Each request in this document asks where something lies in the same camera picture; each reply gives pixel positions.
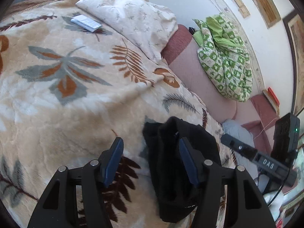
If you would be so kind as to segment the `white gloved hand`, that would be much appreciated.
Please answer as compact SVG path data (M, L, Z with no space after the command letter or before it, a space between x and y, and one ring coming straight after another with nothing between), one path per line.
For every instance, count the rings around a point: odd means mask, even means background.
M267 194L264 194L263 198L264 198L265 202L267 204L269 204L276 194L277 194L276 191L269 192ZM283 201L284 201L284 194L283 194L283 192L280 192L269 206L269 210L272 214L274 221L276 221L280 215L280 208L283 204Z

